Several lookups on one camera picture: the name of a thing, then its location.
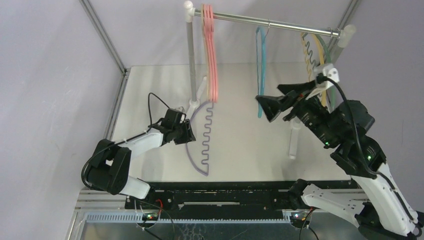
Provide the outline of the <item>blue wavy wire hanger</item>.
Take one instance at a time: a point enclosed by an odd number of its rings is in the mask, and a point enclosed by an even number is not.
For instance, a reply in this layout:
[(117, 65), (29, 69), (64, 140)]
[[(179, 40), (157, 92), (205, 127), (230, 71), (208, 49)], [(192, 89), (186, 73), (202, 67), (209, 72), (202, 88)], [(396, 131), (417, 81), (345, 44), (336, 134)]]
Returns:
[(258, 26), (255, 31), (255, 52), (256, 52), (256, 80), (257, 94), (265, 93), (266, 72), (267, 72), (267, 34), (268, 29)]

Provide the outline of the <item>purple wavy wire hanger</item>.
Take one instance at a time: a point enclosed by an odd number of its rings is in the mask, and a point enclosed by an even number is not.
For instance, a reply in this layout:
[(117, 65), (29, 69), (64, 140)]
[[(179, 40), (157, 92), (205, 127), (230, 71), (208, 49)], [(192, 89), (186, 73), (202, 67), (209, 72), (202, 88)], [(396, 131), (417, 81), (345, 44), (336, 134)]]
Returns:
[(201, 169), (199, 166), (197, 166), (197, 164), (195, 163), (195, 161), (192, 158), (192, 155), (190, 153), (189, 150), (189, 146), (186, 143), (185, 144), (185, 151), (186, 151), (186, 155), (188, 160), (190, 161), (191, 165), (193, 166), (193, 168), (200, 173), (201, 175), (208, 177), (209, 176), (209, 172), (210, 172), (210, 164), (209, 164), (209, 160), (210, 160), (210, 142), (211, 142), (211, 132), (212, 132), (212, 124), (213, 124), (213, 115), (214, 115), (214, 106), (215, 104), (213, 102), (210, 101), (205, 101), (204, 103), (202, 103), (194, 112), (193, 115), (191, 117), (191, 121), (195, 119), (196, 114), (202, 110), (206, 105), (211, 104), (211, 106), (206, 108), (206, 115), (205, 115), (205, 120), (206, 123), (204, 124), (204, 132), (202, 134), (202, 136), (205, 138), (204, 141), (202, 141), (202, 146), (204, 147), (204, 149), (201, 151), (201, 155), (204, 156), (204, 158), (200, 161), (201, 165), (205, 166), (206, 169)]

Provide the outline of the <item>beige plastic hanger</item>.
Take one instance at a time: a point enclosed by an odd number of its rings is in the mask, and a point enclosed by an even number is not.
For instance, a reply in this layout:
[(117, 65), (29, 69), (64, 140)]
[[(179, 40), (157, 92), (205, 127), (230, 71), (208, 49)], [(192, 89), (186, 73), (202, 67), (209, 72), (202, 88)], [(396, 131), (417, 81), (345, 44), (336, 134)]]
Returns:
[(209, 60), (209, 47), (208, 42), (206, 40), (206, 28), (205, 28), (205, 14), (204, 14), (204, 4), (201, 4), (200, 7), (200, 18), (201, 18), (201, 30), (202, 30), (202, 39), (203, 39), (203, 48), (204, 48), (204, 58), (206, 65), (206, 93), (207, 93), (207, 101), (211, 102), (211, 94), (210, 94), (210, 60)]

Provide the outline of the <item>green wavy wire hanger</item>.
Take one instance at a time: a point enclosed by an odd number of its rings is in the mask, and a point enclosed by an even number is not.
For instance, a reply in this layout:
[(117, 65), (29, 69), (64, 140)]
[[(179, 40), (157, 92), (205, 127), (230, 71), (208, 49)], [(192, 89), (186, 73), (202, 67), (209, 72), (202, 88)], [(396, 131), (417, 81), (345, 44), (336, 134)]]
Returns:
[[(325, 64), (329, 64), (329, 63), (332, 63), (333, 61), (332, 61), (332, 58), (330, 56), (329, 48), (328, 48), (326, 43), (325, 43), (325, 45), (326, 45), (327, 50), (328, 50), (328, 53), (325, 57)], [(335, 90), (333, 90), (333, 89), (327, 90), (326, 94), (325, 94), (325, 98), (326, 98), (326, 101), (329, 105), (330, 110), (333, 110), (335, 108), (335, 103), (336, 103)]]

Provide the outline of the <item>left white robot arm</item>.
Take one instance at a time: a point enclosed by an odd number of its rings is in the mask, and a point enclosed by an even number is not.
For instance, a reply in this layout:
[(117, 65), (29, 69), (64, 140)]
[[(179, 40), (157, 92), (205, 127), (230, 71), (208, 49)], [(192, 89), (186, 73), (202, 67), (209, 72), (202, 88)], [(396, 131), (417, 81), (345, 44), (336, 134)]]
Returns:
[(150, 191), (149, 183), (130, 175), (132, 159), (171, 142), (180, 145), (195, 140), (186, 114), (169, 108), (145, 132), (120, 142), (100, 140), (81, 170), (81, 180), (92, 190), (137, 198), (138, 204), (149, 209), (155, 205), (157, 196)]

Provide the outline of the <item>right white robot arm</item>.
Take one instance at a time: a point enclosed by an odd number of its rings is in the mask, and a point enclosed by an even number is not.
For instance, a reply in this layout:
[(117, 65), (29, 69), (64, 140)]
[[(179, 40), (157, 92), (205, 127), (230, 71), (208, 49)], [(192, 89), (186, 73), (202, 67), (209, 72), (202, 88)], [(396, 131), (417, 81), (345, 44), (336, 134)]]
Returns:
[(367, 136), (374, 118), (358, 100), (340, 90), (342, 103), (333, 111), (323, 106), (313, 82), (280, 84), (281, 96), (257, 95), (268, 121), (287, 111), (284, 121), (298, 118), (324, 145), (331, 158), (354, 180), (366, 201), (346, 199), (304, 179), (288, 190), (286, 203), (294, 210), (321, 209), (354, 225), (368, 240), (415, 240), (423, 233), (424, 214), (414, 210), (393, 180), (386, 155)]

